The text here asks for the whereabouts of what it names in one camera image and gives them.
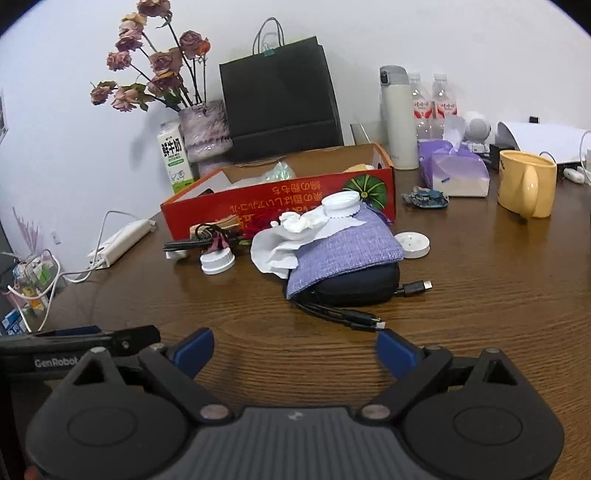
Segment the navy zip case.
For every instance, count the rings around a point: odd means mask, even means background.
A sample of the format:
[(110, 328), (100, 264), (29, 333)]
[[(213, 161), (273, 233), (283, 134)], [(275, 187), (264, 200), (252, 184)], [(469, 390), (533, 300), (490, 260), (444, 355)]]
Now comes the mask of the navy zip case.
[(379, 305), (394, 297), (400, 276), (398, 263), (377, 265), (315, 283), (297, 294), (297, 300), (335, 308)]

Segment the black clip with cord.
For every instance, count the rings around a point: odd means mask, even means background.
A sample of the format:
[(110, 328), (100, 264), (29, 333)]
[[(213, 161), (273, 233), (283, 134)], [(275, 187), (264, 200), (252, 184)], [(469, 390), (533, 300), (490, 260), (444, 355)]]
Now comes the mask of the black clip with cord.
[(189, 237), (171, 240), (163, 244), (162, 250), (168, 260), (182, 260), (197, 253), (236, 247), (245, 240), (237, 221), (229, 219), (217, 223), (201, 223), (189, 229)]

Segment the purple woven pouch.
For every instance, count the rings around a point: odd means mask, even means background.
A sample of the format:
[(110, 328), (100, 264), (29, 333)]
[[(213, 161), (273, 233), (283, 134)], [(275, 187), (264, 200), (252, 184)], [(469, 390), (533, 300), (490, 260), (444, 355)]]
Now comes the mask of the purple woven pouch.
[(363, 203), (352, 219), (363, 225), (315, 240), (295, 252), (298, 265), (287, 280), (287, 299), (329, 278), (397, 264), (404, 259), (403, 247), (394, 238), (389, 220), (382, 213)]

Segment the white tissue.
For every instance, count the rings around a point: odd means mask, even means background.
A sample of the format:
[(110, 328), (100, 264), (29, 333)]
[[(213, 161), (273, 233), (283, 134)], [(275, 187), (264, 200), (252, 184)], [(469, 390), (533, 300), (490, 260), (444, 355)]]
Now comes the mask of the white tissue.
[(363, 226), (365, 222), (355, 218), (360, 210), (360, 205), (356, 205), (353, 209), (342, 211), (342, 215), (337, 217), (329, 216), (322, 206), (303, 215), (284, 212), (279, 221), (271, 222), (270, 228), (252, 238), (252, 263), (264, 274), (287, 279), (290, 271), (298, 266), (297, 250), (346, 229)]

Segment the clutter basket items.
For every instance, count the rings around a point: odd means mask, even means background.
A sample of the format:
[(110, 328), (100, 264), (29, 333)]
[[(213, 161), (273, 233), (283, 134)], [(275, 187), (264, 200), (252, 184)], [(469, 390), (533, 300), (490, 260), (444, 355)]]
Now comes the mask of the clutter basket items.
[(2, 252), (2, 260), (10, 260), (12, 275), (4, 288), (16, 306), (27, 333), (41, 332), (49, 319), (53, 298), (58, 290), (62, 268), (49, 250), (25, 258)]

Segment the white ribbed bottle cap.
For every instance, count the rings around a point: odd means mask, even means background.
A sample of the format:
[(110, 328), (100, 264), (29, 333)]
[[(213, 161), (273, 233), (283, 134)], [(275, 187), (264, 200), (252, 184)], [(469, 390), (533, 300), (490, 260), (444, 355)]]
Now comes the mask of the white ribbed bottle cap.
[(200, 256), (201, 270), (206, 275), (217, 275), (231, 269), (235, 265), (235, 254), (229, 247), (209, 251)]

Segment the milk carton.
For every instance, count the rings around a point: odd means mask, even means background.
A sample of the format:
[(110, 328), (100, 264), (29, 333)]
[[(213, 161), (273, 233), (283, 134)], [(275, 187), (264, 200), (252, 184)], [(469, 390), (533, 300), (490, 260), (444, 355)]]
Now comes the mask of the milk carton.
[(163, 123), (157, 136), (160, 153), (174, 193), (194, 182), (178, 120)]

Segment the red cardboard box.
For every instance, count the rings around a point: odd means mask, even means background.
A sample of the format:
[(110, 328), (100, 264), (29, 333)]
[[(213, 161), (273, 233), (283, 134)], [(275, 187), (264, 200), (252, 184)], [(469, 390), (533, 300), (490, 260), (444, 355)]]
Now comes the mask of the red cardboard box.
[[(294, 180), (262, 183), (260, 175), (284, 161)], [(394, 164), (383, 147), (370, 143), (331, 147), (217, 169), (176, 193), (161, 206), (175, 240), (201, 223), (238, 218), (246, 237), (269, 227), (281, 213), (311, 211), (325, 196), (342, 190), (360, 193), (370, 207), (396, 219)]]

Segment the purple tissue pack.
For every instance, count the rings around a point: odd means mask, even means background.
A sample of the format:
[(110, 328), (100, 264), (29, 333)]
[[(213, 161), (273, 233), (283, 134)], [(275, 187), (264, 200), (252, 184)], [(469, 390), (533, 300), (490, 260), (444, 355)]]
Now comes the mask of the purple tissue pack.
[(444, 123), (444, 138), (419, 142), (419, 166), (428, 188), (448, 197), (485, 198), (490, 175), (480, 156), (463, 144), (466, 122), (450, 116)]

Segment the yellow ceramic mug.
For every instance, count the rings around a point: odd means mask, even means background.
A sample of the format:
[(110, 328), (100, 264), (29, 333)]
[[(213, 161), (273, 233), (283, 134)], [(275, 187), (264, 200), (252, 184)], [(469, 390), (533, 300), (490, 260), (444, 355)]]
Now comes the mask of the yellow ceramic mug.
[(544, 219), (552, 214), (557, 165), (548, 158), (502, 150), (499, 159), (498, 203), (522, 218)]

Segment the small white robot toy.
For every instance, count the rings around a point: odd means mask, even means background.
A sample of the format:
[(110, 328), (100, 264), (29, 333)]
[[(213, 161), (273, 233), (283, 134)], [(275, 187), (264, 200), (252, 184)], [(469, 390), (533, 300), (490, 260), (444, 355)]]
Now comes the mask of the small white robot toy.
[(464, 142), (472, 153), (488, 154), (490, 147), (487, 143), (491, 135), (492, 126), (487, 117), (476, 111), (464, 114), (465, 134)]

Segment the water bottle left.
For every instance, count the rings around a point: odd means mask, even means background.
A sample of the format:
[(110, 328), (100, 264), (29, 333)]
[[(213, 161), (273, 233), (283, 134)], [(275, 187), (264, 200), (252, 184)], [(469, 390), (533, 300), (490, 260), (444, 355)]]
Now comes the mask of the water bottle left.
[(432, 136), (432, 101), (418, 72), (409, 74), (417, 137), (427, 140)]

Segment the water bottle right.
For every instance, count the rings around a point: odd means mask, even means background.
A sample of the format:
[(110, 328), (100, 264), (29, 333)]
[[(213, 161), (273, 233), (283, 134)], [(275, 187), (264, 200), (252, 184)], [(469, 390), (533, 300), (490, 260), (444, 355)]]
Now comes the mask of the water bottle right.
[(446, 119), (458, 113), (457, 99), (446, 74), (434, 75), (432, 107), (432, 134), (434, 138), (442, 139)]

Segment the white thermos bottle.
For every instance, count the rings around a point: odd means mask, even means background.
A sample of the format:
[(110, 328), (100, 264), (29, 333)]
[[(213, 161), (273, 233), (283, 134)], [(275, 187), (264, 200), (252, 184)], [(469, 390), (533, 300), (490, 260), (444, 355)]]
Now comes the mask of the white thermos bottle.
[(380, 68), (382, 113), (386, 121), (389, 151), (394, 168), (419, 168), (418, 139), (412, 88), (406, 69), (398, 65)]

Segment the dried rose bouquet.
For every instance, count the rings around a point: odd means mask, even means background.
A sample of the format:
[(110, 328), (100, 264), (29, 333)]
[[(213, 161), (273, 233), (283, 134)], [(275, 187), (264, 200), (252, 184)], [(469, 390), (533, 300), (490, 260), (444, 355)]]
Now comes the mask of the dried rose bouquet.
[[(148, 37), (150, 19), (160, 20), (158, 27), (170, 33), (170, 48), (159, 50)], [(138, 1), (135, 10), (122, 17), (117, 41), (105, 63), (112, 73), (131, 70), (136, 78), (127, 84), (114, 80), (94, 83), (89, 93), (92, 105), (109, 104), (118, 112), (146, 112), (152, 103), (159, 103), (179, 113), (207, 102), (211, 41), (194, 30), (177, 34), (172, 19), (168, 1)]]

